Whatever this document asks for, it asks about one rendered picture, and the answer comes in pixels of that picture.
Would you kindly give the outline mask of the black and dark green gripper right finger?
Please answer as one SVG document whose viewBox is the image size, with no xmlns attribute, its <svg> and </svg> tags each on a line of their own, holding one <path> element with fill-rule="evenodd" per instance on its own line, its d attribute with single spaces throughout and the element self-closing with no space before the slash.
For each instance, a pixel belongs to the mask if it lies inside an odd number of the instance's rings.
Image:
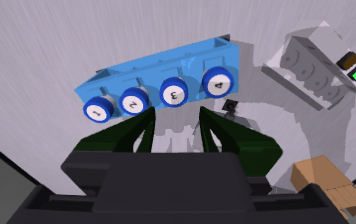
<svg viewBox="0 0 356 224">
<path fill-rule="evenodd" d="M 221 152 L 238 156 L 246 176 L 266 177 L 283 154 L 274 138 L 219 116 L 204 106 L 200 106 L 199 122 L 204 152 L 219 152 L 212 131 L 221 142 Z"/>
</svg>

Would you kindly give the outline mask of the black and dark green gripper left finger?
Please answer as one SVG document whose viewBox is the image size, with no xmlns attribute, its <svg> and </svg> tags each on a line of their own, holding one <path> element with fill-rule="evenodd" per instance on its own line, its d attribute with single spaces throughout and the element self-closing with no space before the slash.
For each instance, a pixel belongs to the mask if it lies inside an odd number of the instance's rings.
<svg viewBox="0 0 356 224">
<path fill-rule="evenodd" d="M 113 152 L 134 152 L 135 141 L 144 131 L 136 152 L 151 152 L 155 131 L 155 107 L 140 114 L 82 138 L 72 150 L 111 150 Z"/>
</svg>

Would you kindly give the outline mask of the blue tube rack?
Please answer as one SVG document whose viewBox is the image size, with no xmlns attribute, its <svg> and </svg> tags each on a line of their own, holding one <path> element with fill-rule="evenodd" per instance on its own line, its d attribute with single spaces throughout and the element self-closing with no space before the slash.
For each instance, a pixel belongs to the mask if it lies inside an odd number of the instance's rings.
<svg viewBox="0 0 356 224">
<path fill-rule="evenodd" d="M 205 70 L 217 66 L 224 67 L 234 78 L 234 86 L 229 94 L 238 92 L 239 46 L 219 37 L 105 68 L 74 91 L 84 104 L 93 97 L 110 95 L 116 102 L 110 119 L 115 119 L 129 116 L 121 109 L 119 99 L 123 92 L 131 87 L 141 85 L 148 90 L 147 109 L 152 106 L 155 110 L 168 107 L 160 100 L 159 92 L 164 80 L 171 77 L 180 76 L 185 81 L 188 88 L 186 103 L 210 98 L 203 90 L 202 74 Z"/>
</svg>

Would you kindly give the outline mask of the blue screw cap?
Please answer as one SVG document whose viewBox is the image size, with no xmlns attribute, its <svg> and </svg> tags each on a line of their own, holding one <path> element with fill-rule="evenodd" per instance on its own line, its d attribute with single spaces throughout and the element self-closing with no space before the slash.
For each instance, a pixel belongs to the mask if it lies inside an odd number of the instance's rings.
<svg viewBox="0 0 356 224">
<path fill-rule="evenodd" d="M 121 109 L 132 116 L 145 111 L 148 107 L 149 97 L 145 91 L 137 87 L 126 89 L 119 99 Z"/>
<path fill-rule="evenodd" d="M 109 121 L 114 113 L 112 103 L 103 97 L 91 98 L 83 107 L 83 112 L 87 118 L 96 123 Z"/>
<path fill-rule="evenodd" d="M 168 107 L 180 107 L 184 105 L 188 99 L 187 85 L 180 78 L 168 78 L 161 85 L 159 97 L 162 103 Z"/>
<path fill-rule="evenodd" d="M 234 86 L 232 74 L 223 67 L 212 67 L 202 77 L 202 87 L 207 96 L 214 99 L 228 95 Z"/>
</svg>

